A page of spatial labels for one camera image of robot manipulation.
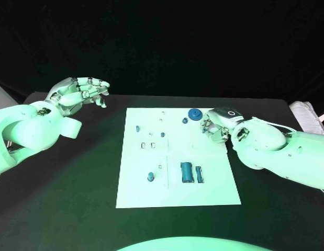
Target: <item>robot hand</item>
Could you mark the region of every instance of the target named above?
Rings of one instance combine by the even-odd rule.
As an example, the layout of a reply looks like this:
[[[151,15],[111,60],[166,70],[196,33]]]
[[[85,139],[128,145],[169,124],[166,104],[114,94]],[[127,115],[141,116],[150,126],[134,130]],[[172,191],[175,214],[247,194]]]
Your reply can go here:
[[[95,103],[105,108],[99,94],[108,95],[110,84],[91,77],[66,78],[50,89],[45,101],[58,107],[63,117],[75,114],[82,104]]]
[[[105,107],[108,83],[94,78],[66,78],[50,89],[45,101],[0,109],[0,173],[23,159],[46,150],[59,135],[73,139],[81,122],[71,119],[82,104]],[[8,151],[4,141],[20,148]]]
[[[231,138],[232,149],[247,167],[266,168],[282,178],[324,189],[324,135],[297,132],[254,117],[244,119],[225,107],[205,113],[199,128],[215,143]]]

